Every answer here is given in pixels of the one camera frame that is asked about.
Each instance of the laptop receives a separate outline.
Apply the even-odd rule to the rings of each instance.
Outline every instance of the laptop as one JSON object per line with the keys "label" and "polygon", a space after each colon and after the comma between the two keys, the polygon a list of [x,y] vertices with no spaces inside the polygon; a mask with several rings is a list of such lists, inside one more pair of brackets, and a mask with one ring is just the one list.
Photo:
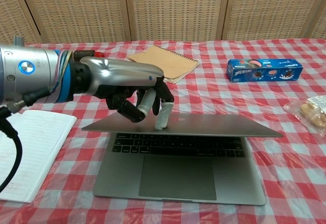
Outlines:
{"label": "laptop", "polygon": [[158,201],[264,205],[248,137],[282,137],[240,115],[171,113],[156,130],[149,114],[119,113],[83,128],[110,132],[93,194]]}

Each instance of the bread in plastic bag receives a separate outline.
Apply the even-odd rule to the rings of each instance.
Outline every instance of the bread in plastic bag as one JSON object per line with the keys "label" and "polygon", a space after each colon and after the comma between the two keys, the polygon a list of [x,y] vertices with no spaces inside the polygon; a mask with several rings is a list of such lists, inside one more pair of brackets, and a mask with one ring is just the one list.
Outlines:
{"label": "bread in plastic bag", "polygon": [[296,100],[284,105],[284,109],[301,121],[309,131],[326,135],[326,95]]}

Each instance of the spiral notebook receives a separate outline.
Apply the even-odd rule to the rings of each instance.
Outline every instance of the spiral notebook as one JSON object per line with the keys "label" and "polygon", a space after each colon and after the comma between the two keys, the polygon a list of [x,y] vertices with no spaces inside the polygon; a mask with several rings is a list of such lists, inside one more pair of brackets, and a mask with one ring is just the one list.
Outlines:
{"label": "spiral notebook", "polygon": [[[30,203],[39,191],[60,148],[76,122],[75,116],[27,110],[8,118],[22,144],[19,168],[0,193],[1,200]],[[0,183],[11,170],[16,156],[13,141],[0,133]]]}
{"label": "spiral notebook", "polygon": [[137,63],[156,65],[163,70],[166,81],[170,83],[177,83],[199,64],[197,60],[158,46],[128,55],[127,58]]}

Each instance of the robotic arm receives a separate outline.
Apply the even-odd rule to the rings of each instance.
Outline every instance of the robotic arm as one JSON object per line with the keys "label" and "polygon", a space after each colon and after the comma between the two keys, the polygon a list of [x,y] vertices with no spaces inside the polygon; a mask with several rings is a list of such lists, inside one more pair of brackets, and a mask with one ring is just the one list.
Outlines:
{"label": "robotic arm", "polygon": [[[136,105],[127,100],[134,92]],[[152,109],[158,130],[167,126],[174,103],[157,66],[98,57],[76,62],[69,50],[0,45],[0,105],[11,113],[34,103],[72,101],[74,94],[106,99],[108,109],[134,123]]]}

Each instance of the red checkered tablecloth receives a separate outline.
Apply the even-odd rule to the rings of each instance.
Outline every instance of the red checkered tablecloth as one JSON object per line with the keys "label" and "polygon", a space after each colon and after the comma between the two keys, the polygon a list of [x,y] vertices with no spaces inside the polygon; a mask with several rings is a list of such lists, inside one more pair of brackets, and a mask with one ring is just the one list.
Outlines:
{"label": "red checkered tablecloth", "polygon": [[[107,133],[81,128],[107,115],[104,100],[75,96],[62,104],[33,109],[76,116],[35,200],[0,201],[0,223],[326,223],[326,137],[317,138],[283,106],[326,95],[326,40],[42,44],[42,48],[95,49],[106,57],[158,45],[196,59],[199,66],[177,84],[174,111],[242,114],[285,135],[249,140],[267,196],[264,206],[174,203],[97,198],[92,188],[103,158]],[[304,67],[298,81],[231,83],[229,59],[294,58]]]}

